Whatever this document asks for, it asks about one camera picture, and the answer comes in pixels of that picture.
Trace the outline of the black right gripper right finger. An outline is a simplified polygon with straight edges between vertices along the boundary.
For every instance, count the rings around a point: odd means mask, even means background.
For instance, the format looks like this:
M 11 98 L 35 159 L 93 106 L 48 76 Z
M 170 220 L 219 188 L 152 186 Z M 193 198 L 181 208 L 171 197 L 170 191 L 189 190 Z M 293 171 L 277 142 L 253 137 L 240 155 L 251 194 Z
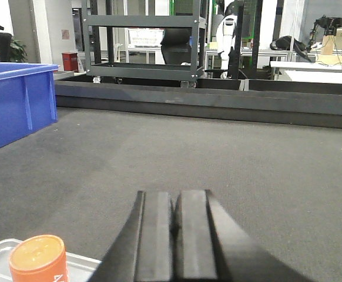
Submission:
M 210 190 L 184 190 L 175 210 L 176 281 L 310 281 L 252 239 Z

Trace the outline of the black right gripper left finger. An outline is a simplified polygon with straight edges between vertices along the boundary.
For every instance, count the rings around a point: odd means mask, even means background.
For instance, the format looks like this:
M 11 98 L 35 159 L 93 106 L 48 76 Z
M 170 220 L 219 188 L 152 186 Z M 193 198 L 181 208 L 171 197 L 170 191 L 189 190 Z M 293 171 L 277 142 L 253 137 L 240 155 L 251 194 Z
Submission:
M 172 281 L 172 202 L 138 191 L 130 215 L 89 281 Z

